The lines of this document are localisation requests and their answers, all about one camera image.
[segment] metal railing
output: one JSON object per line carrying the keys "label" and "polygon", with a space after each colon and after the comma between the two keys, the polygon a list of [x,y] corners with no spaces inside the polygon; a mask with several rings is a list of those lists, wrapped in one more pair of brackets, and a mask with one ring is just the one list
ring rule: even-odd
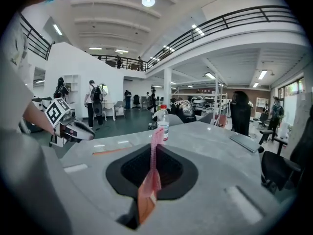
{"label": "metal railing", "polygon": [[28,49],[48,60],[51,44],[34,29],[22,14],[20,16],[22,18],[21,26],[23,33],[28,39]]}
{"label": "metal railing", "polygon": [[216,32],[253,23],[270,22],[300,24],[291,10],[285,6],[266,5],[233,11],[196,25],[195,28],[177,37],[148,61],[147,69],[186,45]]}
{"label": "metal railing", "polygon": [[147,62],[143,61],[143,63],[141,64],[138,59],[120,56],[121,60],[119,62],[116,56],[95,54],[93,54],[92,56],[96,57],[100,61],[106,62],[106,64],[110,65],[113,68],[130,69],[135,71],[147,70]]}

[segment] desk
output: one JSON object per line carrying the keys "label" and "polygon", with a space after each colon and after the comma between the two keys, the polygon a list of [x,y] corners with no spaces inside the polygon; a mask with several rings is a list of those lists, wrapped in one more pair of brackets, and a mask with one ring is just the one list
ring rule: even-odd
{"label": "desk", "polygon": [[[68,175],[85,197],[110,220],[126,214],[133,200],[114,191],[106,179],[106,168],[112,161],[150,143],[152,133],[145,131],[82,141],[61,159],[63,167],[87,165],[87,169]],[[202,122],[170,127],[165,145],[192,161],[199,169],[199,177],[195,186],[180,199],[158,201],[154,212],[137,229],[138,234],[222,235],[248,227],[240,208],[225,192],[235,185],[248,191],[249,197],[265,213],[278,208],[274,197],[261,187],[259,155],[230,140],[229,136],[233,134]],[[92,155],[117,149],[122,150]]]}

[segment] dark green floor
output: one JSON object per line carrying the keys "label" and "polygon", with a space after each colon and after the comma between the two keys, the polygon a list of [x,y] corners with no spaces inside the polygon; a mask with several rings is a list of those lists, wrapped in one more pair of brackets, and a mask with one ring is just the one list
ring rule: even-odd
{"label": "dark green floor", "polygon": [[[124,117],[116,117],[116,121],[113,121],[112,117],[107,117],[107,121],[103,119],[103,126],[99,126],[97,120],[95,120],[93,127],[96,132],[95,138],[101,139],[147,131],[148,124],[152,122],[151,113],[147,110],[130,109],[124,111],[124,114]],[[32,133],[31,136],[41,145],[48,145],[51,137],[50,134],[45,131]],[[62,158],[74,144],[73,142],[68,142],[62,148],[54,146],[58,158]]]}

